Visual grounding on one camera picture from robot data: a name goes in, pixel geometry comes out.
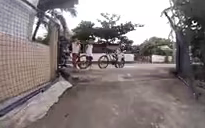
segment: bicycle wheel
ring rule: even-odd
[[[120,63],[118,63],[118,62],[115,63],[116,68],[124,68],[124,66],[125,66],[125,60],[124,59],[121,59]]]
[[[78,58],[78,63],[77,63],[78,67],[80,69],[87,69],[89,67],[89,63],[88,63],[88,60],[87,60],[87,56],[86,55],[81,55],[79,58]]]
[[[109,59],[106,55],[102,55],[99,59],[98,59],[98,66],[101,69],[107,68],[109,64]]]

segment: bicycle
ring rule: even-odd
[[[105,49],[105,55],[102,55],[98,59],[98,66],[101,69],[107,68],[109,64],[114,65],[116,68],[123,68],[125,65],[125,58],[124,55],[122,55],[121,61],[118,62],[118,55],[110,49]]]
[[[79,57],[78,67],[80,69],[87,69],[92,65],[92,58],[88,58],[87,55],[81,55]]]

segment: white wall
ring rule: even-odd
[[[152,63],[164,63],[166,56],[152,55]],[[168,56],[168,62],[172,61],[172,56]]]
[[[96,62],[98,59],[105,55],[105,53],[94,53],[93,54],[93,61]],[[134,54],[125,54],[125,61],[126,62],[133,62],[134,61]]]

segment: person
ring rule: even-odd
[[[118,49],[116,49],[117,62],[118,62],[119,64],[121,63],[122,58],[123,58],[123,56],[124,56],[123,51],[124,51],[124,45],[121,44],[121,46],[120,46]]]
[[[72,64],[74,68],[77,68],[77,59],[79,57],[80,41],[74,39],[72,42]]]
[[[89,65],[92,64],[92,60],[93,60],[93,43],[94,40],[90,39],[86,46],[86,59],[89,61]]]

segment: paved road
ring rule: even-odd
[[[169,67],[81,71],[75,74],[81,82],[29,128],[205,128],[205,105]]]

